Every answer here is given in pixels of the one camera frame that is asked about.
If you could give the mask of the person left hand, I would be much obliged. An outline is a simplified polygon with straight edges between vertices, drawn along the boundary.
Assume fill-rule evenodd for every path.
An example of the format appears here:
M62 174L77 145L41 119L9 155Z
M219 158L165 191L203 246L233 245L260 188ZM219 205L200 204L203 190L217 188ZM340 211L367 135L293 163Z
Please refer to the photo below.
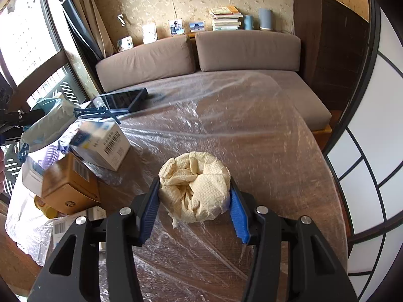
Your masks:
M4 164L4 152L0 150L0 192L4 191L4 181L5 181L5 164Z

